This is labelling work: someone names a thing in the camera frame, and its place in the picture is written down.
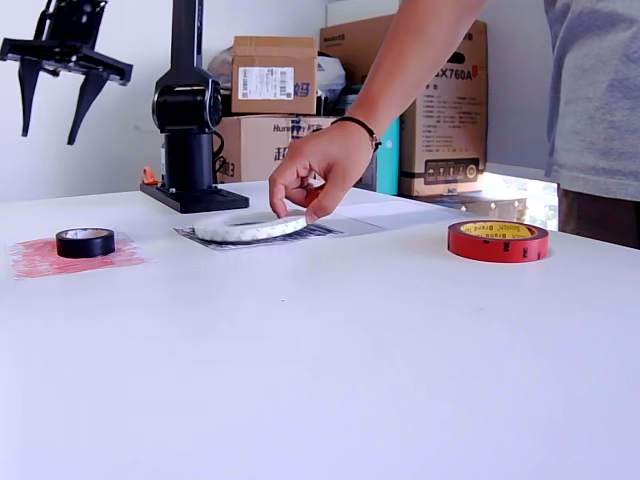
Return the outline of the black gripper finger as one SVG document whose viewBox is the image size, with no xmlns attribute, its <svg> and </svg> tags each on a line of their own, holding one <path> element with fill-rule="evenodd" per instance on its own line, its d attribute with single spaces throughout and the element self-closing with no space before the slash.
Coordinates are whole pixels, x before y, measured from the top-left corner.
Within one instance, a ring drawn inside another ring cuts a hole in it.
<svg viewBox="0 0 640 480">
<path fill-rule="evenodd" d="M 22 130 L 21 135 L 26 137 L 29 132 L 34 93 L 41 71 L 41 63 L 34 59 L 22 58 L 19 62 L 19 84 L 22 101 Z"/>
<path fill-rule="evenodd" d="M 97 71 L 91 71 L 84 76 L 80 86 L 74 118 L 67 139 L 67 144 L 75 144 L 81 124 L 91 105 L 106 85 L 108 77 Z"/>
</svg>

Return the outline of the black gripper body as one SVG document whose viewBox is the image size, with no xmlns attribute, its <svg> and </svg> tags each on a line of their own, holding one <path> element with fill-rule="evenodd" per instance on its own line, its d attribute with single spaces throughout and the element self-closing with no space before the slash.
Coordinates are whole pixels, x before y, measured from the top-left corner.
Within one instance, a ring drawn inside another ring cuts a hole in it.
<svg viewBox="0 0 640 480">
<path fill-rule="evenodd" d="M 96 43 L 105 1 L 49 1 L 40 13 L 31 39 L 5 38 L 1 59 L 34 66 L 57 77 L 61 72 L 97 72 L 109 81 L 127 85 L 133 66 L 101 54 Z"/>
</svg>

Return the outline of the person right hand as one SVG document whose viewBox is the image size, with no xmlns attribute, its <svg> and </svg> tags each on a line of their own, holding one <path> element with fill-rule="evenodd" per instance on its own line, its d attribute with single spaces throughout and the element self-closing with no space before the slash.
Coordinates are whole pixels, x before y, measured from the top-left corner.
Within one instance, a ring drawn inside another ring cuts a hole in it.
<svg viewBox="0 0 640 480">
<path fill-rule="evenodd" d="M 269 178 L 269 201 L 279 217 L 289 202 L 306 210 L 313 223 L 337 208 L 366 170 L 385 129 L 364 116 L 348 116 L 290 143 Z"/>
</svg>

